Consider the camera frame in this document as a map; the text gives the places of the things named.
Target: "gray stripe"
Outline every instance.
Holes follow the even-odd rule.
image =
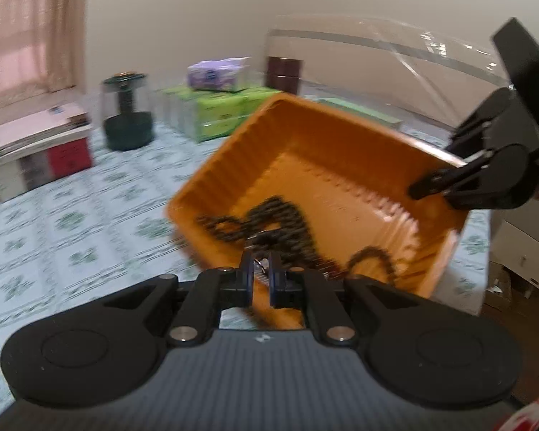
[[[445,58],[441,55],[431,53],[427,50],[408,47],[399,43],[382,42],[374,39],[369,39],[367,37],[346,36],[344,34],[332,34],[328,32],[315,31],[297,31],[290,29],[273,29],[269,34],[276,37],[295,37],[298,39],[314,39],[321,41],[340,42],[348,43],[351,45],[361,45],[362,47],[377,48],[379,50],[395,51],[402,55],[407,55],[408,57],[430,61],[431,63],[437,63],[438,65],[446,66],[447,68],[451,68],[456,71],[461,71],[461,73],[469,74],[470,76],[482,79],[483,81],[487,81],[488,83],[495,84],[499,87],[507,86],[507,81],[504,78],[502,78],[501,76],[497,76],[496,74],[489,73],[484,69],[477,68],[468,63],[464,63],[463,61],[452,60],[449,58]]]

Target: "purple tissue pack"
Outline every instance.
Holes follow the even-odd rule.
[[[206,91],[237,92],[249,87],[249,57],[206,60],[188,67],[188,86]]]

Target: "white logo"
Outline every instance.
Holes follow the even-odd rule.
[[[268,334],[262,334],[258,335],[257,337],[254,337],[260,344],[265,344],[266,342],[269,342],[271,340],[271,337]]]

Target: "black chain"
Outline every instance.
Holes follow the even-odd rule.
[[[285,269],[302,266],[308,269],[320,270],[328,279],[339,279],[348,275],[353,267],[371,257],[377,257],[382,262],[388,276],[388,283],[395,283],[395,268],[387,251],[376,246],[366,246],[355,253],[350,259],[347,270],[331,260],[317,254],[315,244],[299,209],[291,202],[284,201],[280,196],[272,196],[248,211],[244,220],[232,215],[209,217],[203,215],[197,218],[217,240],[233,243],[247,240],[264,232],[271,224],[279,228],[266,231],[266,238],[260,238],[251,246],[254,257],[261,259],[269,250],[278,251]]]

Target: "beige wall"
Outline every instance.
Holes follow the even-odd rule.
[[[88,90],[118,71],[183,74],[198,60],[254,57],[278,14],[384,17],[484,45],[511,16],[539,40],[539,0],[87,0]]]

